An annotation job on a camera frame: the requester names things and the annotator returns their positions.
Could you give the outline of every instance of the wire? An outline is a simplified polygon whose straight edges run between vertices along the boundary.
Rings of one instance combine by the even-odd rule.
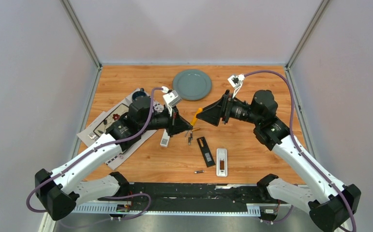
[[[140,213],[135,214],[135,215],[130,216],[130,217],[113,217],[112,219],[121,221],[121,220],[130,220],[130,219],[137,218],[149,209],[150,204],[152,202],[152,199],[151,199],[150,195],[146,194],[146,193],[137,193],[137,194],[132,194],[132,195],[124,196],[124,197],[105,197],[105,198],[111,199],[111,200],[122,200],[122,199],[139,197],[139,196],[148,197],[148,205],[147,205],[147,207],[145,207],[145,209],[143,209]],[[93,226],[93,225],[96,225],[96,224],[99,224],[99,223],[102,223],[102,222],[106,222],[106,221],[111,221],[111,218],[102,219],[102,220],[99,220],[99,221],[96,221],[94,223],[84,225],[84,226],[69,226],[69,225],[65,225],[62,221],[58,221],[58,222],[61,226],[66,227],[68,229],[82,229],[82,228],[90,227],[90,226]]]
[[[67,168],[65,168],[63,171],[61,171],[60,173],[56,174],[55,176],[47,179],[46,181],[42,182],[41,184],[39,184],[37,187],[35,187],[27,196],[27,201],[26,201],[26,205],[27,205],[27,208],[32,211],[32,212],[35,212],[35,213],[45,213],[46,210],[45,209],[35,209],[31,206],[31,197],[34,195],[34,193],[36,193],[42,186],[46,185],[47,183],[57,179],[58,177],[60,177],[61,175],[65,174],[66,172],[68,172],[71,168],[73,168],[75,165],[77,165],[79,162],[81,162],[83,159],[85,159],[87,156],[89,156],[90,154],[92,154],[92,152],[104,147],[104,146],[107,146],[107,145],[111,145],[111,144],[119,144],[119,143],[123,143],[123,142],[126,142],[126,141],[129,141],[131,139],[134,139],[136,137],[138,137],[139,135],[141,135],[145,129],[147,128],[149,122],[150,122],[150,119],[152,117],[152,112],[153,112],[153,95],[154,95],[154,92],[156,90],[162,90],[162,88],[160,87],[155,87],[152,89],[152,92],[150,94],[150,107],[149,107],[149,114],[148,114],[148,118],[144,124],[144,126],[141,128],[140,131],[138,131],[138,133],[134,134],[133,136],[130,136],[128,138],[125,138],[125,139],[118,139],[118,140],[115,140],[115,141],[111,141],[111,142],[108,142],[108,143],[104,143],[104,144],[101,144],[97,147],[95,147],[93,150],[89,150],[87,153],[85,153],[83,156],[81,156],[80,158],[78,158],[76,161],[74,161],[71,165],[69,165]]]
[[[276,207],[276,212],[278,212],[278,211],[279,211],[279,207],[280,207],[280,200],[278,200],[277,202],[278,202],[278,203],[277,203],[277,207]]]
[[[342,226],[340,226],[340,229],[342,229],[343,231],[345,232],[356,232],[356,221],[355,221],[355,218],[354,218],[354,215],[353,215],[353,211],[352,209],[350,208],[350,205],[349,203],[347,202],[345,196],[343,195],[343,193],[340,191],[340,189],[334,184],[332,183],[332,181],[330,180],[330,178],[328,178],[325,173],[318,167],[316,166],[315,163],[313,163],[313,161],[307,157],[304,152],[301,150],[301,148],[299,147],[298,143],[296,142],[296,139],[295,139],[295,136],[293,134],[293,117],[294,117],[294,108],[295,108],[295,101],[294,101],[294,97],[293,97],[293,90],[292,88],[290,87],[289,85],[289,82],[288,80],[282,76],[280,73],[278,72],[275,72],[275,71],[271,71],[271,70],[259,70],[259,71],[255,71],[255,72],[250,72],[250,73],[247,73],[245,74],[245,77],[247,76],[250,76],[250,75],[253,75],[253,74],[258,74],[258,73],[271,73],[271,74],[274,74],[274,75],[277,75],[278,77],[280,77],[287,85],[287,87],[289,88],[289,93],[290,93],[290,101],[291,101],[291,109],[290,109],[290,122],[289,122],[289,131],[290,131],[290,137],[292,138],[292,141],[293,143],[295,144],[296,146],[296,149],[299,151],[299,153],[306,159],[306,161],[311,165],[313,166],[314,169],[316,169],[316,171],[324,178],[324,180],[326,180],[328,183],[330,183],[330,185],[334,188],[334,190],[339,194],[340,198],[343,200],[343,203],[344,205],[346,206],[346,209],[349,213],[349,216],[350,216],[350,220],[352,222],[352,226],[353,226],[353,230],[352,231],[349,231],[349,230],[346,230],[345,228],[343,228]]]

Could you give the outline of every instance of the gray plate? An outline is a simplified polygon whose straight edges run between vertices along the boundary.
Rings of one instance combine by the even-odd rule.
[[[187,69],[175,76],[172,88],[182,99],[196,101],[209,94],[212,81],[206,73],[200,70]]]

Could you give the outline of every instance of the white remote control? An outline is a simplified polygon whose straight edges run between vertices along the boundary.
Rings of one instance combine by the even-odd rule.
[[[216,150],[216,175],[227,177],[227,150],[218,148]]]

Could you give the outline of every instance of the metal bar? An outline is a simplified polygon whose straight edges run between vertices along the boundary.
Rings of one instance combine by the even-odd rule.
[[[90,202],[83,203],[73,210],[72,213],[82,214],[138,214],[141,211],[131,210],[120,212],[117,203]],[[257,205],[247,205],[246,212],[194,212],[194,211],[154,211],[149,210],[145,215],[181,215],[181,216],[238,216],[238,217],[260,217],[260,207]]]
[[[106,65],[229,65],[229,66],[285,66],[286,63],[184,63],[184,62],[144,62],[144,63],[120,63],[120,62],[104,62],[103,66]]]
[[[289,81],[289,84],[290,84],[290,86],[293,90],[293,98],[295,100],[295,109],[296,109],[296,113],[298,115],[298,119],[299,119],[299,122],[300,122],[300,127],[302,129],[303,138],[304,138],[304,141],[306,143],[307,150],[315,158],[316,156],[315,156],[314,150],[313,150],[313,142],[310,139],[308,124],[307,124],[306,119],[303,115],[303,108],[301,107],[301,101],[300,101],[300,98],[298,96],[298,89],[297,89],[295,83],[293,82],[292,72],[290,71],[290,69],[285,68],[285,72],[286,72],[286,78]]]
[[[81,126],[79,127],[79,131],[77,133],[83,131],[85,129],[86,125],[87,125],[88,116],[90,115],[92,102],[94,101],[95,92],[96,92],[96,89],[98,87],[99,79],[101,77],[101,72],[102,72],[102,67],[100,69],[98,69],[97,75],[94,78],[94,82],[92,84],[90,95],[88,96],[88,99],[86,101],[87,107],[85,109],[84,118],[81,121]],[[76,136],[75,141],[74,141],[74,149],[73,149],[73,152],[72,152],[72,155],[71,155],[70,159],[72,159],[73,157],[78,155],[80,145],[81,145],[80,140],[79,140],[78,136]]]
[[[55,228],[55,221],[52,220],[48,213],[44,213],[43,219],[41,220],[38,232],[53,232]]]
[[[78,20],[78,17],[75,14],[75,11],[70,3],[69,0],[60,0],[62,5],[65,8],[69,18],[71,19],[72,24],[74,25],[76,31],[78,32],[79,37],[81,38],[82,43],[84,44],[85,48],[87,49],[92,61],[94,62],[95,66],[100,69],[102,67],[101,62],[99,61],[94,48],[92,47],[90,40],[88,39],[87,35],[84,32],[84,29],[81,26],[81,23]]]
[[[323,15],[324,11],[326,10],[330,0],[322,0],[319,7],[317,8],[316,12],[313,15],[312,20],[310,21],[309,25],[307,26],[302,38],[300,39],[298,45],[295,48],[295,51],[293,52],[292,56],[290,57],[288,63],[286,64],[287,68],[291,68],[293,64],[295,63],[296,59],[299,56],[300,51],[302,50],[303,46],[307,42],[309,36],[313,32],[315,26],[319,22],[321,16]]]

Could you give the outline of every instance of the metal frame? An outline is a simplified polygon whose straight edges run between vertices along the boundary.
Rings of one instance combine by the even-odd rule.
[[[82,43],[84,44],[85,48],[87,49],[92,61],[94,62],[95,66],[100,69],[102,67],[101,62],[99,61],[94,48],[92,47],[90,40],[88,39],[87,35],[84,32],[84,29],[81,26],[81,23],[78,20],[78,17],[75,14],[75,11],[70,3],[69,0],[60,0],[62,5],[65,8],[65,11],[67,12],[69,18],[71,19],[72,24],[74,25],[76,32],[78,32],[79,37],[82,40]]]
[[[71,22],[72,22],[73,26],[75,27],[78,35],[80,36],[81,41],[82,41],[83,45],[85,46],[85,48],[87,49],[92,61],[94,62],[95,66],[98,68],[98,73],[97,73],[96,78],[94,79],[93,86],[92,86],[92,89],[91,89],[91,93],[90,93],[90,95],[87,99],[87,107],[86,107],[86,110],[85,110],[84,118],[82,119],[81,127],[79,128],[79,131],[82,131],[83,129],[85,129],[86,122],[88,120],[88,116],[89,116],[89,113],[90,113],[91,105],[92,105],[92,102],[93,102],[93,99],[94,99],[94,96],[95,96],[96,88],[98,86],[98,82],[99,82],[99,79],[100,79],[100,76],[101,76],[103,65],[207,65],[205,63],[136,63],[136,64],[135,63],[101,63],[100,60],[98,59],[98,56],[96,55],[92,45],[91,45],[88,37],[86,36],[86,34],[84,32],[84,29],[82,28],[70,1],[69,0],[60,0],[60,2],[64,6],[66,13],[68,14],[69,18],[71,19]],[[310,21],[309,25],[307,26],[302,38],[300,39],[299,43],[297,44],[297,46],[296,46],[292,56],[290,57],[289,61],[286,64],[279,64],[279,63],[268,64],[268,65],[284,66],[286,78],[289,80],[289,84],[293,89],[296,112],[298,114],[298,119],[300,121],[300,125],[301,125],[301,128],[302,128],[303,137],[305,139],[306,146],[309,150],[309,153],[312,154],[312,155],[314,155],[313,142],[310,139],[310,135],[309,135],[309,132],[308,132],[308,127],[309,126],[308,126],[307,120],[305,119],[305,117],[303,115],[303,111],[302,111],[302,108],[301,108],[301,101],[300,101],[300,98],[298,96],[298,89],[297,89],[297,87],[296,87],[296,85],[293,81],[294,78],[293,78],[291,68],[293,67],[296,59],[298,58],[300,52],[302,51],[304,45],[306,44],[309,36],[313,32],[313,30],[314,30],[315,26],[317,25],[318,21],[320,20],[321,16],[324,14],[324,11],[326,10],[329,3],[330,3],[330,0],[322,0],[321,1],[318,9],[316,10],[312,20]],[[228,63],[228,64],[223,64],[223,65],[266,65],[266,64]],[[79,146],[80,146],[79,139],[76,138],[75,139],[75,146],[74,146],[71,158],[78,154]],[[51,219],[51,217],[49,216],[48,213],[44,213],[44,216],[43,216],[43,219],[41,221],[41,225],[40,225],[38,231],[39,232],[51,232],[51,231],[53,231],[54,227],[55,227],[55,222]]]
[[[316,27],[317,23],[319,22],[320,18],[324,14],[325,10],[327,9],[327,6],[329,5],[331,0],[322,0],[320,2],[319,7],[317,8],[316,12],[313,15],[313,18],[311,19],[309,25],[307,26],[304,34],[302,35],[302,38],[300,39],[298,45],[296,46],[295,50],[293,51],[292,56],[290,57],[288,63],[285,65],[285,73],[286,73],[286,78],[289,81],[289,84],[293,90],[293,97],[295,100],[295,106],[296,106],[296,112],[298,115],[298,119],[300,122],[300,127],[303,132],[303,138],[305,140],[306,146],[309,150],[309,153],[315,157],[314,149],[313,149],[313,141],[310,138],[309,134],[309,124],[307,122],[307,119],[305,118],[303,114],[303,109],[302,109],[302,103],[298,94],[298,88],[296,87],[296,84],[294,82],[294,77],[293,73],[291,71],[293,65],[296,62],[296,59],[298,58],[300,52],[302,51],[304,45],[307,43],[310,35],[312,34],[314,28]]]
[[[295,63],[296,59],[299,56],[300,51],[302,50],[303,46],[307,42],[309,36],[313,32],[315,26],[319,22],[320,18],[322,17],[324,11],[326,10],[328,4],[331,0],[322,0],[320,2],[319,7],[317,8],[316,12],[314,13],[312,20],[310,21],[309,25],[307,26],[302,38],[300,39],[298,45],[295,48],[295,51],[293,52],[292,56],[290,57],[288,63],[286,64],[286,68],[291,69],[293,67],[293,64]]]
[[[82,119],[81,126],[79,127],[77,133],[83,131],[85,127],[87,126],[88,117],[90,115],[92,102],[94,101],[95,92],[98,87],[99,78],[101,77],[101,72],[102,72],[102,67],[98,69],[97,75],[94,78],[94,82],[92,83],[92,89],[91,89],[90,95],[88,96],[88,99],[86,100],[87,107],[85,108],[84,118]],[[78,138],[78,136],[76,136],[74,140],[74,149],[72,151],[70,159],[78,155],[80,145],[81,145],[80,139]]]

